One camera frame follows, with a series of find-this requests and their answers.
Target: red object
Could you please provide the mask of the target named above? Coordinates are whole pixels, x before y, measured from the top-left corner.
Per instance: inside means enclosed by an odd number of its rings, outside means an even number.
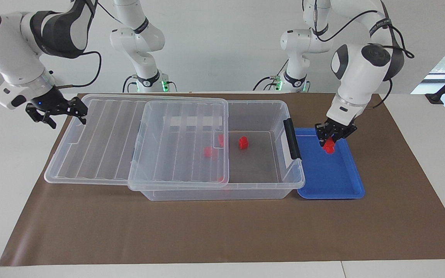
[[[238,140],[238,146],[240,149],[248,148],[248,139],[245,136],[242,136],[240,140]]]
[[[212,157],[212,148],[211,147],[204,148],[204,156],[207,158]]]
[[[333,154],[334,153],[334,140],[332,140],[332,137],[329,137],[326,141],[324,146],[322,147],[327,154]]]
[[[223,135],[223,134],[220,134],[220,135],[217,137],[217,140],[219,141],[219,147],[224,147],[224,135]]]
[[[205,147],[204,148],[204,156],[206,158],[211,158],[212,159],[217,159],[217,150],[215,148],[212,147]]]

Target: brown paper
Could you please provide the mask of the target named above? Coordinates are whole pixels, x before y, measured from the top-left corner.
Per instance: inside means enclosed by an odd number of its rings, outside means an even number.
[[[189,95],[284,100],[295,127],[323,122],[333,97]],[[356,123],[348,144],[363,199],[293,190],[283,200],[152,202],[125,186],[51,185],[41,175],[0,266],[445,259],[445,208],[386,107]]]

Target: black handle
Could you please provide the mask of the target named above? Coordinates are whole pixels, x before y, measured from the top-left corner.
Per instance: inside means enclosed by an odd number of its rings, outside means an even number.
[[[286,137],[288,139],[289,153],[291,154],[291,159],[302,159],[300,154],[300,148],[298,148],[298,141],[296,139],[295,127],[293,125],[293,120],[291,118],[284,120],[284,131],[286,132]]]

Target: plastic container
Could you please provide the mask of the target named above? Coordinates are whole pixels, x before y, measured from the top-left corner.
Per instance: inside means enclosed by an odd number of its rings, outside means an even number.
[[[139,190],[221,188],[229,180],[228,102],[147,102],[128,178]]]
[[[155,201],[279,199],[304,185],[284,102],[94,94],[82,101],[87,125],[71,120],[44,173],[49,183],[128,185]]]
[[[129,188],[141,191],[152,201],[281,199],[291,190],[301,188],[304,185],[302,163],[300,158],[291,158],[284,129],[283,121],[289,118],[286,104],[279,100],[229,101],[228,109],[229,182],[226,186],[152,188],[149,183],[136,181],[130,176]],[[246,136],[249,142],[249,147],[244,150],[238,147],[242,136]],[[137,167],[136,164],[134,156],[132,169]]]

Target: white wall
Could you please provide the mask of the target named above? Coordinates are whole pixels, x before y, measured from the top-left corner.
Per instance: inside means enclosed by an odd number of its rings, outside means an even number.
[[[112,12],[109,0],[103,5]],[[67,0],[0,0],[0,14],[15,10],[62,11]],[[385,0],[406,46],[415,53],[394,78],[394,93],[410,93],[445,55],[445,1]],[[307,28],[300,0],[143,0],[150,21],[166,36],[166,47],[153,53],[158,67],[182,91],[251,90],[261,77],[276,74],[286,60],[279,37],[288,29]],[[346,19],[332,16],[336,31]],[[102,10],[90,30],[88,50],[100,51],[104,65],[99,80],[88,88],[68,92],[118,92],[133,67],[109,45],[110,30],[120,24]],[[345,42],[368,42],[368,33],[357,23],[335,39],[334,49]],[[311,54],[311,92],[334,92],[339,81],[330,72],[333,51]],[[76,60],[43,57],[49,70],[63,83],[84,84],[97,70],[97,58]],[[386,85],[380,92],[385,92]]]

